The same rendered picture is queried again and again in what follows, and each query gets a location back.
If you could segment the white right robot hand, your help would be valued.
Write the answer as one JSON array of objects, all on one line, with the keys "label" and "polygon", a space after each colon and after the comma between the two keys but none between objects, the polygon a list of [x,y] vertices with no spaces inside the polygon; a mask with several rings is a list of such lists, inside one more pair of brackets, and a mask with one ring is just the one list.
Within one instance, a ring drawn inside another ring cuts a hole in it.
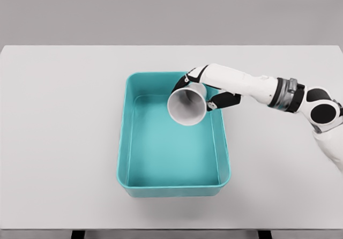
[{"label": "white right robot hand", "polygon": [[242,96],[228,90],[228,83],[224,80],[228,74],[226,70],[229,70],[229,68],[219,64],[209,64],[193,68],[178,80],[171,93],[188,86],[190,83],[204,84],[212,88],[224,90],[224,92],[211,97],[206,102],[207,112],[238,105],[241,102]]}]

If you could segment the white paper cup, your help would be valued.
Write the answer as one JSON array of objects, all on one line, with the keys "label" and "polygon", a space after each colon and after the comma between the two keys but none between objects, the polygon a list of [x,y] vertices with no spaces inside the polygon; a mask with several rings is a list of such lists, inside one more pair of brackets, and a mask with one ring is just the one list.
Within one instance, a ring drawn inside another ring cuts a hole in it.
[{"label": "white paper cup", "polygon": [[206,96],[206,87],[199,83],[190,83],[177,89],[167,101],[169,115],[175,122],[184,126],[200,123],[207,112]]}]

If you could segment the teal plastic basket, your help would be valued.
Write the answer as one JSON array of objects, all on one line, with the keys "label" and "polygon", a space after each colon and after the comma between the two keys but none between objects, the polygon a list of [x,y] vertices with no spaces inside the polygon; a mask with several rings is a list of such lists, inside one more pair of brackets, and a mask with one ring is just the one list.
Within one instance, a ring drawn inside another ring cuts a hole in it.
[{"label": "teal plastic basket", "polygon": [[215,196],[231,177],[221,110],[176,123],[167,100],[181,72],[136,72],[125,85],[117,180],[135,198]]}]

